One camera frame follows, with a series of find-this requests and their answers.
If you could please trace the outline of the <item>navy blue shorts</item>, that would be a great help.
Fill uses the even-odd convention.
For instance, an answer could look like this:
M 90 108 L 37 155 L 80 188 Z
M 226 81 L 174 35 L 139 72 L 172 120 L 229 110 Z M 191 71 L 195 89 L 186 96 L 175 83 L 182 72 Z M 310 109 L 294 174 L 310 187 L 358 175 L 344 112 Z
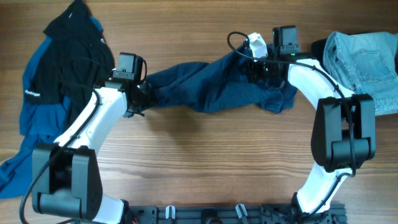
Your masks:
M 187 106 L 201 113 L 256 104 L 281 113 L 294 105 L 297 88 L 281 79 L 250 82 L 251 62 L 234 52 L 207 62 L 180 63 L 147 77 L 141 88 L 158 108 Z

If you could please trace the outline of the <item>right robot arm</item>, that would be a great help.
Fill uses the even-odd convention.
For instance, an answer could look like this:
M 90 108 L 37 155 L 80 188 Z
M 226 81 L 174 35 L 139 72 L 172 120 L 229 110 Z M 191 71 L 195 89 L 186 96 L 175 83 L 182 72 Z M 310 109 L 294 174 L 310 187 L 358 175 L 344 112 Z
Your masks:
M 295 26 L 273 30 L 269 50 L 260 34 L 247 36 L 258 78 L 281 77 L 300 90 L 316 110 L 311 136 L 315 161 L 303 187 L 292 198 L 291 222 L 317 222 L 331 210 L 331 200 L 348 177 L 374 157 L 375 109 L 369 94 L 341 86 L 310 53 L 303 53 Z

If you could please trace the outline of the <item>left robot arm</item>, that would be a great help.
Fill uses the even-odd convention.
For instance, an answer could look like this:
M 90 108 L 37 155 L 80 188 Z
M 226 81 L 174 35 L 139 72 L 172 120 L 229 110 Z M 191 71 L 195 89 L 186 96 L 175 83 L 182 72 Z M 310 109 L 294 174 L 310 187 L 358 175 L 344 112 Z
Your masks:
M 19 209 L 22 223 L 28 197 L 34 212 L 65 217 L 68 223 L 137 223 L 127 201 L 103 192 L 97 156 L 120 118 L 147 109 L 140 89 L 146 78 L 147 62 L 121 53 L 118 66 L 90 88 L 92 97 L 74 123 L 53 143 L 34 149 L 34 178 Z

